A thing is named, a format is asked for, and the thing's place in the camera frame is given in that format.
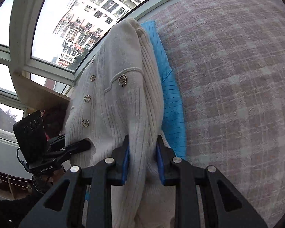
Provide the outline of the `cream ribbed knit cardigan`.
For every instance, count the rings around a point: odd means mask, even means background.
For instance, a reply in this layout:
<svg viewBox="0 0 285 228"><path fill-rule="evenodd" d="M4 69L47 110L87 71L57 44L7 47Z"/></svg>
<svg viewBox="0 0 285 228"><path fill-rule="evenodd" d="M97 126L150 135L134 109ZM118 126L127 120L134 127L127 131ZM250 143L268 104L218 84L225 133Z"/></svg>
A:
<svg viewBox="0 0 285 228"><path fill-rule="evenodd" d="M148 34L134 19L114 25L71 96L64 121L66 144L82 139L90 150L70 163L90 167L129 137L127 181L112 188L113 227L171 227L175 192L161 184L155 161L162 135L163 91Z"/></svg>

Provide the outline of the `white window frame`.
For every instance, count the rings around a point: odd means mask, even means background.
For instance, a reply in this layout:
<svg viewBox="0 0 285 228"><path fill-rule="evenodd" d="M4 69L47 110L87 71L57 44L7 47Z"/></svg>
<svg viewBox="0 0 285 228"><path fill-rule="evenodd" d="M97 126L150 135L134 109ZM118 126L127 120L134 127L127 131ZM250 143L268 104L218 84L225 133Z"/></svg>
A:
<svg viewBox="0 0 285 228"><path fill-rule="evenodd" d="M33 73L69 86L75 86L83 70L103 43L100 39L95 47L84 57L78 68L71 72L67 69L32 58L33 39L39 15L45 0L14 0L9 26L9 46L0 45L0 63L7 65L11 74L26 76ZM146 0L135 7L123 19L139 21L151 11L170 0Z"/></svg>

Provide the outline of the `cardboard box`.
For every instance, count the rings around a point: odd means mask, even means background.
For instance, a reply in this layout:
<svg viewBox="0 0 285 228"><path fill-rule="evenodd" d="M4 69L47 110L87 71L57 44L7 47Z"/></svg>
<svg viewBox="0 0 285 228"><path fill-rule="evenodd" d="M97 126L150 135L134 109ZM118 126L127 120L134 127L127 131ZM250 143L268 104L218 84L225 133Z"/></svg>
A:
<svg viewBox="0 0 285 228"><path fill-rule="evenodd" d="M14 72L12 81L20 101L35 110L48 110L57 105L68 105L70 98L44 87L22 74Z"/></svg>

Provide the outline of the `blue folded garment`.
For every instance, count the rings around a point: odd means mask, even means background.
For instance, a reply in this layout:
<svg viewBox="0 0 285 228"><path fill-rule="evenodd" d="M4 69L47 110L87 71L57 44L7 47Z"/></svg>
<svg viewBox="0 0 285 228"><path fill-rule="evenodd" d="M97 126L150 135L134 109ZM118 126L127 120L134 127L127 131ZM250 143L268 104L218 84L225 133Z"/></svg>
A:
<svg viewBox="0 0 285 228"><path fill-rule="evenodd" d="M181 93L167 54L156 30L155 21L142 23L153 46L164 98L162 130L177 157L186 159L186 129Z"/></svg>

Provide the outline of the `pink plaid table cloth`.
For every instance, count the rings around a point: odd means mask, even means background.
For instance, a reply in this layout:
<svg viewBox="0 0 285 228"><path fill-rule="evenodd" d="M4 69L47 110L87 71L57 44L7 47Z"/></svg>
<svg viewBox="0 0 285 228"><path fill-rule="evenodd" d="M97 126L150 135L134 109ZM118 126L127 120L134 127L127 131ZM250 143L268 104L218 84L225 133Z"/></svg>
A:
<svg viewBox="0 0 285 228"><path fill-rule="evenodd" d="M216 166L269 227L285 214L285 5L172 0L153 11L180 88L186 155Z"/></svg>

